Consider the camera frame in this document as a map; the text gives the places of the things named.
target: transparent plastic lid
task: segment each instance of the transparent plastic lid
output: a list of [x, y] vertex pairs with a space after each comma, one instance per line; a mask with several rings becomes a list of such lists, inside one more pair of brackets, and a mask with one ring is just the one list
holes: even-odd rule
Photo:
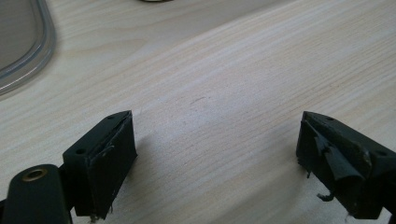
[[0, 0], [0, 94], [36, 74], [55, 48], [45, 0]]

